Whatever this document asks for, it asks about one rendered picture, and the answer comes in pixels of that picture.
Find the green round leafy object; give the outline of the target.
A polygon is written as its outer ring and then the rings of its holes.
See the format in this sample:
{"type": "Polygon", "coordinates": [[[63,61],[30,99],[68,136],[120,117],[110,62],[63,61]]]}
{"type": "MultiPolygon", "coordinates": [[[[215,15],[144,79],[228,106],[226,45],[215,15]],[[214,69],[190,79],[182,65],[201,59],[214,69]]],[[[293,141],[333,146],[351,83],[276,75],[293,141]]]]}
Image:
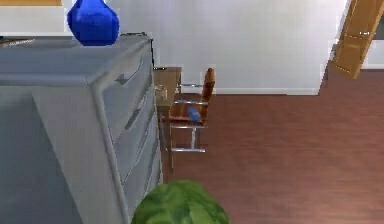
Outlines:
{"type": "Polygon", "coordinates": [[[137,206],[131,224],[232,224],[224,208],[200,184],[161,184],[137,206]]]}

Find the clear glass on table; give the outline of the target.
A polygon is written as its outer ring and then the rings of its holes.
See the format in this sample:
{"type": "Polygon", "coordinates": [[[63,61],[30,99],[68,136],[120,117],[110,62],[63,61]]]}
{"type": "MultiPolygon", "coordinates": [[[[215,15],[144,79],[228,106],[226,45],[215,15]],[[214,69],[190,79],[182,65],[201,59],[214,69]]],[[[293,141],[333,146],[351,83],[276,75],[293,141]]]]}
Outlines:
{"type": "Polygon", "coordinates": [[[167,88],[164,85],[156,85],[155,86],[156,97],[160,100],[166,100],[167,96],[167,88]]]}

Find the brown wooden table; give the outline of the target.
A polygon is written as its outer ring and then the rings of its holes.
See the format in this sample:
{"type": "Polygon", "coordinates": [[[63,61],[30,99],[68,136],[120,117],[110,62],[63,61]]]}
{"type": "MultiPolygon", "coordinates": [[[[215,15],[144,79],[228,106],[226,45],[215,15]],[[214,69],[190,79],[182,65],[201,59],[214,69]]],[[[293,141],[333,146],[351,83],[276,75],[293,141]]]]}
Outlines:
{"type": "Polygon", "coordinates": [[[156,67],[154,69],[154,84],[164,85],[167,88],[166,100],[160,100],[156,97],[157,114],[160,124],[160,136],[163,149],[167,152],[168,170],[173,171],[172,155],[172,134],[169,120],[170,109],[175,99],[175,95],[180,92],[181,67],[156,67]]]}

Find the small blue object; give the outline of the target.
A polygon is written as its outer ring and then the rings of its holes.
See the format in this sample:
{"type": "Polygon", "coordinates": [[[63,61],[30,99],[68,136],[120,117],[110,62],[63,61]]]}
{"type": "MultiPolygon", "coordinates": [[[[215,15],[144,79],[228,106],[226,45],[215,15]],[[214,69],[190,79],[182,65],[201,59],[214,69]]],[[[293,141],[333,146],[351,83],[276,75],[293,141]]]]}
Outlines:
{"type": "Polygon", "coordinates": [[[188,116],[192,122],[198,122],[200,120],[200,114],[195,107],[188,108],[188,116]]]}

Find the wooden room door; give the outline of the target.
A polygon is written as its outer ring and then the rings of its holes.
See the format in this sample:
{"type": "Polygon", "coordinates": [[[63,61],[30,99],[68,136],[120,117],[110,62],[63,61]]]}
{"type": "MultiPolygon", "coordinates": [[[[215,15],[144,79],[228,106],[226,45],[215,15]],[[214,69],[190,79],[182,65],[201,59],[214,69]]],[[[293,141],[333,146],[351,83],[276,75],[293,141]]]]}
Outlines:
{"type": "Polygon", "coordinates": [[[335,53],[328,63],[330,72],[353,79],[359,75],[383,14],[384,0],[350,1],[335,53]]]}

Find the brown chair with metal frame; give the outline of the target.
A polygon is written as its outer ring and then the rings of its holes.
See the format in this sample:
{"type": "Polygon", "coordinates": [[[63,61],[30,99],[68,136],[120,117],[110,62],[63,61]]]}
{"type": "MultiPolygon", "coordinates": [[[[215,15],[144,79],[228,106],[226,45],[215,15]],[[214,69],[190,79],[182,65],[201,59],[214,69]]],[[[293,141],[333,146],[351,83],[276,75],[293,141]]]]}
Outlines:
{"type": "Polygon", "coordinates": [[[191,129],[191,144],[189,148],[175,147],[173,152],[199,152],[204,153],[205,149],[198,148],[196,137],[200,136],[200,129],[207,127],[209,103],[215,87],[215,72],[213,68],[209,68],[204,76],[204,82],[201,85],[188,83],[185,87],[202,88],[200,98],[198,100],[174,100],[170,109],[170,125],[175,129],[191,129]],[[188,116],[188,108],[195,107],[199,114],[200,120],[192,122],[188,116]]]}

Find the grey chest of drawers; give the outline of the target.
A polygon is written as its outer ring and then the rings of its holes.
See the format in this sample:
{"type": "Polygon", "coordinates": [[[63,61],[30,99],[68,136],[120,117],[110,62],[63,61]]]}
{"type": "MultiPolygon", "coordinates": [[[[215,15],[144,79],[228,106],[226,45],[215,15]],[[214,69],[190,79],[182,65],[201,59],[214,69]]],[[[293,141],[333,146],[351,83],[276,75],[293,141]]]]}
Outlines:
{"type": "Polygon", "coordinates": [[[0,48],[0,224],[131,224],[160,165],[148,35],[0,48]]]}

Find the blue vase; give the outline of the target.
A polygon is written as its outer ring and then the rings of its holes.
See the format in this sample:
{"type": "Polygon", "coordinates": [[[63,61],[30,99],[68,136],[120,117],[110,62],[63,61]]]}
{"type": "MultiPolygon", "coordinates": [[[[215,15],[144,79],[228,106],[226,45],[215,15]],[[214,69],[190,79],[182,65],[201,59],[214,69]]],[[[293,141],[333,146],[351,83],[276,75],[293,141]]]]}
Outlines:
{"type": "Polygon", "coordinates": [[[117,14],[104,0],[76,0],[67,13],[67,24],[83,46],[113,45],[120,29],[117,14]]]}

